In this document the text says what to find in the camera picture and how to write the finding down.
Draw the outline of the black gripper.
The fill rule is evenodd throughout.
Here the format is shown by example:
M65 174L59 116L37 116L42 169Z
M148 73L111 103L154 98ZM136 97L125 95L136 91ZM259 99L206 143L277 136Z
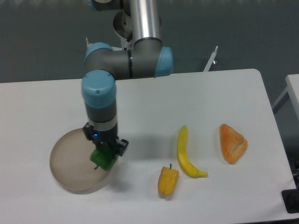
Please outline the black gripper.
M95 149L101 149L104 143L108 143L115 156L123 156L129 145L127 140L118 138L117 124L107 131L97 131L94 125L87 122L83 127L83 133L87 140L93 142Z

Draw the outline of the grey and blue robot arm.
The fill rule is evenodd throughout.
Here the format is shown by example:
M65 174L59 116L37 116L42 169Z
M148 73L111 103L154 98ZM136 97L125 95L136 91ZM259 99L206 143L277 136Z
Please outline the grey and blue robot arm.
M102 42L87 46L81 93L88 123L83 130L96 147L107 145L113 158L128 146L117 135L116 81L164 77L173 71L173 55L161 41L161 21L155 0L91 0L95 10L118 9L130 17L128 42L132 48L113 50Z

